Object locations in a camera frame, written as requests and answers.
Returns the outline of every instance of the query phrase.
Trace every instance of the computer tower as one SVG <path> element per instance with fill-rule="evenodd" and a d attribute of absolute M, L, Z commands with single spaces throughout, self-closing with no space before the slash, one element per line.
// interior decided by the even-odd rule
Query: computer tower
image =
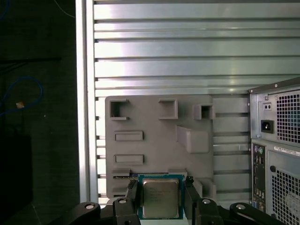
<path fill-rule="evenodd" d="M 249 90 L 252 205 L 300 224 L 300 78 Z"/>

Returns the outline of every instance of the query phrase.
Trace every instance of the blue cable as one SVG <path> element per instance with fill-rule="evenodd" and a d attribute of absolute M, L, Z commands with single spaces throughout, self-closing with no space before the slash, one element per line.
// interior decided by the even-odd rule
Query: blue cable
<path fill-rule="evenodd" d="M 38 80 L 34 79 L 34 78 L 31 77 L 31 76 L 22 76 L 22 77 L 20 77 L 18 80 L 16 80 L 15 82 L 13 82 L 13 83 L 9 86 L 8 90 L 6 91 L 4 97 L 2 98 L 2 100 L 1 100 L 1 102 L 0 102 L 0 107 L 1 107 L 1 106 L 3 105 L 3 103 L 6 101 L 6 98 L 8 97 L 8 94 L 10 93 L 11 89 L 15 86 L 16 83 L 18 83 L 18 82 L 21 81 L 21 80 L 32 80 L 32 81 L 34 81 L 35 83 L 37 83 L 37 85 L 38 85 L 38 87 L 39 87 L 39 89 L 40 89 L 40 95 L 39 95 L 38 99 L 35 100 L 33 103 L 30 103 L 30 104 L 26 105 L 25 107 L 23 107 L 23 108 L 21 108 L 21 109 L 11 109 L 11 110 L 7 110 L 7 111 L 5 111 L 5 112 L 2 112 L 2 113 L 0 113 L 0 117 L 3 116 L 3 115 L 5 115 L 5 114 L 8 114 L 8 113 L 13 113 L 13 112 L 16 112 L 16 111 L 19 111 L 19 110 L 28 109 L 28 108 L 30 108 L 30 107 L 33 107 L 33 106 L 35 106 L 37 103 L 39 103 L 39 101 L 42 99 L 42 97 L 43 97 L 43 87 L 42 87 L 42 85 L 40 84 L 40 82 L 39 82 Z"/>
<path fill-rule="evenodd" d="M 3 14 L 0 16 L 0 20 L 2 20 L 2 19 L 5 17 L 6 13 L 8 13 L 8 8 L 9 8 L 9 0 L 6 0 L 4 12 L 3 12 Z"/>

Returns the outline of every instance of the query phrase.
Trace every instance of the ventilation grille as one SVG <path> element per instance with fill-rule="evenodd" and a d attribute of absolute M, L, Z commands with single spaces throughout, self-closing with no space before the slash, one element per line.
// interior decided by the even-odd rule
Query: ventilation grille
<path fill-rule="evenodd" d="M 277 136 L 280 140 L 300 143 L 300 95 L 277 100 Z"/>
<path fill-rule="evenodd" d="M 272 204 L 277 219 L 287 225 L 300 224 L 300 180 L 277 170 L 272 176 Z"/>

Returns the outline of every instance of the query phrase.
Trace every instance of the bolt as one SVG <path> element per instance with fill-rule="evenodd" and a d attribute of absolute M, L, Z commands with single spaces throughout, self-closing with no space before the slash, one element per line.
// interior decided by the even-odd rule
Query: bolt
<path fill-rule="evenodd" d="M 124 204 L 124 203 L 126 203 L 127 201 L 126 201 L 126 199 L 120 199 L 119 200 L 119 203 L 121 203 L 121 204 Z"/>
<path fill-rule="evenodd" d="M 239 210 L 244 210 L 244 209 L 246 208 L 244 205 L 240 205 L 240 204 L 237 205 L 236 207 L 237 207 Z"/>
<path fill-rule="evenodd" d="M 91 209 L 93 209 L 93 208 L 94 208 L 94 205 L 92 205 L 92 204 L 89 204 L 89 205 L 85 206 L 85 208 L 86 208 L 87 210 L 91 210 Z"/>
<path fill-rule="evenodd" d="M 204 204 L 209 204 L 209 203 L 210 203 L 210 200 L 204 199 L 202 202 L 203 202 Z"/>

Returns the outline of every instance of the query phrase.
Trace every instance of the white paper tag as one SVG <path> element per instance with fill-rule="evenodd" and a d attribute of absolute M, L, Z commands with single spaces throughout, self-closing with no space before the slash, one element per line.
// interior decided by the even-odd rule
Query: white paper tag
<path fill-rule="evenodd" d="M 274 147 L 274 150 L 300 157 L 300 152 L 298 152 L 298 151 L 284 149 L 284 148 L 280 148 L 280 147 L 276 147 L 276 146 Z"/>

